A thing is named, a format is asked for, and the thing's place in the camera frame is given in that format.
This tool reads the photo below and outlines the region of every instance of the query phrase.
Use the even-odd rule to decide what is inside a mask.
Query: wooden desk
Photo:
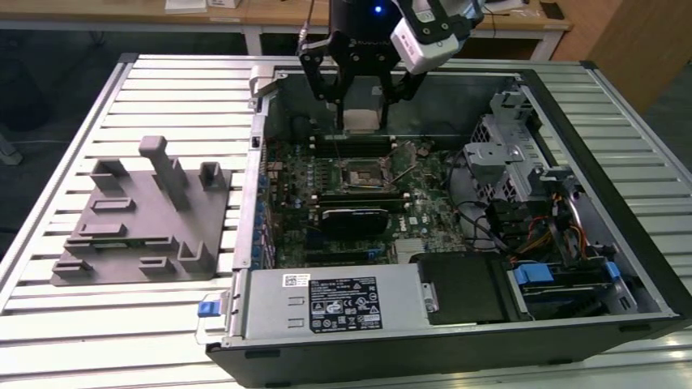
[[[202,14],[166,14],[165,0],[2,0],[0,19],[53,22],[129,22],[146,24],[241,23],[247,1],[239,7],[209,7]]]
[[[326,33],[329,0],[314,0],[310,33]],[[202,14],[167,15],[165,0],[0,0],[0,28],[35,30],[130,32],[239,32],[249,55],[261,55],[262,33],[297,33],[309,8],[309,0],[242,0],[235,9],[210,7]],[[538,10],[537,0],[529,9]],[[531,59],[547,60],[566,20],[521,16],[506,12],[483,22],[473,37],[530,39],[539,41]]]
[[[243,23],[255,34],[295,33],[305,22],[310,0],[249,0]],[[530,59],[549,60],[565,31],[571,28],[567,20],[547,19],[539,11],[537,0],[525,7],[529,15],[515,11],[502,11],[485,15],[483,21],[471,31],[477,38],[505,38],[537,40]],[[326,33],[329,24],[329,0],[314,0],[310,33]]]

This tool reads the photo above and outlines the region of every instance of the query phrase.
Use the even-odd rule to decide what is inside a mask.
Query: floor
[[[285,42],[269,43],[281,47]],[[238,34],[0,31],[2,59],[18,58],[51,107],[35,130],[0,131],[23,155],[18,166],[0,165],[0,258],[41,194],[119,53],[245,54]],[[0,83],[0,96],[5,93]],[[692,66],[687,66],[643,118],[692,169]]]

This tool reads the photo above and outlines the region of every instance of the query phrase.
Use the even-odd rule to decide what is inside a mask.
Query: white label
[[[359,322],[378,322],[379,321],[379,316],[377,314],[363,314],[362,316],[359,316],[359,318],[362,318],[362,320],[358,320]]]
[[[238,18],[209,18],[209,22],[215,23],[239,23]]]
[[[282,275],[282,286],[283,288],[291,288],[294,286],[306,286],[310,280],[309,274],[283,274]]]

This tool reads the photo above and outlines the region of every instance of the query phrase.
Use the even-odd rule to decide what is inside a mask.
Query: desk leg
[[[261,55],[261,26],[242,26],[247,55]]]
[[[530,55],[531,61],[550,61],[551,53],[554,53],[562,34],[563,31],[545,31],[542,39],[535,45],[535,49]]]

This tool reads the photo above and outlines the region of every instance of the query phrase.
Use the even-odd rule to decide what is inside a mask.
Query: blue latch
[[[251,256],[251,258],[258,258],[261,256],[261,246],[251,245],[249,255]]]
[[[199,301],[197,306],[198,318],[213,318],[219,316],[219,300]]]
[[[619,269],[617,268],[614,262],[606,262],[605,268],[607,269],[609,278],[617,280],[619,278]]]
[[[514,270],[517,284],[523,285],[534,282],[551,282],[551,273],[543,263],[527,263],[518,266]]]
[[[382,253],[381,249],[370,249],[367,250],[367,259],[374,259]]]
[[[269,180],[266,179],[266,176],[262,174],[259,175],[259,189],[265,189],[269,186]]]

